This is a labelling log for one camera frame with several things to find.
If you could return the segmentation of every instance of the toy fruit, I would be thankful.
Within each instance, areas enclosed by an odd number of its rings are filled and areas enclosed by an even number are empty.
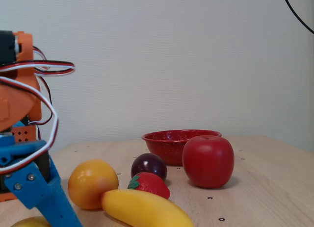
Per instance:
[[[72,202],[82,209],[99,209],[104,192],[119,187],[114,169],[100,159],[79,164],[72,172],[68,191]]]
[[[111,190],[102,206],[110,216],[133,227],[193,227],[188,215],[167,199],[140,190]]]
[[[135,175],[130,181],[128,189],[150,192],[165,199],[170,197],[170,190],[163,180],[159,176],[149,172],[141,172]]]
[[[184,170],[190,180],[203,188],[218,188],[230,179],[235,156],[228,140],[218,136],[190,139],[182,154]]]
[[[43,216],[36,216],[21,220],[11,227],[51,227],[51,225]]]
[[[167,166],[163,160],[155,154],[144,153],[134,160],[131,168],[131,177],[140,172],[153,173],[163,181],[167,178]]]

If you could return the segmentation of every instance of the yellow fruit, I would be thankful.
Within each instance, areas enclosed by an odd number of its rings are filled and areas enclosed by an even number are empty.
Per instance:
[[[110,216],[133,227],[193,227],[188,215],[167,199],[140,190],[104,193],[102,207]]]
[[[51,225],[42,216],[30,217],[25,220],[19,221],[11,227],[51,227]]]
[[[72,172],[68,191],[72,202],[82,209],[100,209],[106,191],[117,189],[119,180],[114,169],[100,159],[79,164]]]

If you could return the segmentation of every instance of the white wall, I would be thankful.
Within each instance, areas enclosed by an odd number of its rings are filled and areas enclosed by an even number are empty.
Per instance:
[[[312,0],[291,3],[313,26]],[[313,36],[284,0],[0,0],[0,14],[77,66],[47,79],[55,149],[173,128],[314,148]]]

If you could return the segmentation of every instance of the yellow banana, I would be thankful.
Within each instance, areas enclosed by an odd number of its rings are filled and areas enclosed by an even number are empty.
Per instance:
[[[188,215],[172,202],[140,190],[104,193],[102,207],[110,216],[133,227],[193,227]]]

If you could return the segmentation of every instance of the wooden table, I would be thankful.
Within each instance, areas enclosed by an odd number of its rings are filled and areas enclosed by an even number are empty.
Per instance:
[[[231,180],[221,189],[192,186],[183,168],[168,167],[170,200],[180,206],[196,227],[314,227],[314,154],[265,136],[227,137],[235,151]],[[127,187],[136,156],[146,153],[144,141],[86,142],[72,144],[53,154],[63,188],[79,163],[101,158]],[[84,227],[127,226],[102,211],[74,206]],[[0,226],[39,215],[19,201],[0,203]]]

